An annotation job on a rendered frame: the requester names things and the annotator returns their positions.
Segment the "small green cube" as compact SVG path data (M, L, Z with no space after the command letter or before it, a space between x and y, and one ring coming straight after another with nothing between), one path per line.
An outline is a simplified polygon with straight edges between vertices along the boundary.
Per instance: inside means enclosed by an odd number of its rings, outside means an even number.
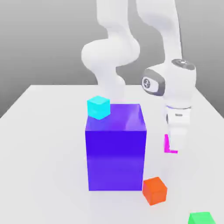
M216 224L210 212L191 213L188 224Z

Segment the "small orange cube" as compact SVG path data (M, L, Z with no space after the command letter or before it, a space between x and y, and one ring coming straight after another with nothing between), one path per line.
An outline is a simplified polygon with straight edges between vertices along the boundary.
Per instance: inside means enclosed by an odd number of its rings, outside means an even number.
M166 201L168 188L159 177L150 178L143 181L143 195L152 206Z

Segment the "large purple box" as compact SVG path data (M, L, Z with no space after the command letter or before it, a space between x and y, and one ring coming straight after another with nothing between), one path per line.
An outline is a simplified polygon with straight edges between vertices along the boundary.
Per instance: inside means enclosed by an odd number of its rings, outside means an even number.
M140 104L112 104L85 128L90 191L141 191L147 129Z

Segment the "small cyan cube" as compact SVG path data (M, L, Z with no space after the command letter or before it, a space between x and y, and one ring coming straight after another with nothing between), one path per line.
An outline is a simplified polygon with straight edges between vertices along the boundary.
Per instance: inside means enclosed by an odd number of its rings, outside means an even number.
M110 100L101 96L95 96L87 100L88 116L101 120L111 114Z

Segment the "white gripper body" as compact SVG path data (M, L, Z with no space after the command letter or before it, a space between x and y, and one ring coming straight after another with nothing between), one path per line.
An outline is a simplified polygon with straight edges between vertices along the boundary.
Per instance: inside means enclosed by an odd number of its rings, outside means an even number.
M188 135L189 125L168 124L168 136L170 140L185 140Z

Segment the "small magenta cube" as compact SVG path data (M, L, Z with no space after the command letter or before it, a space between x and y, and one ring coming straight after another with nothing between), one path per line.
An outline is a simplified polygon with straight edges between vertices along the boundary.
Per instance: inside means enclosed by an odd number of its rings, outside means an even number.
M165 153L171 153L171 154L177 154L177 150L170 150L170 145L169 145L169 137L167 134L164 135L164 152Z

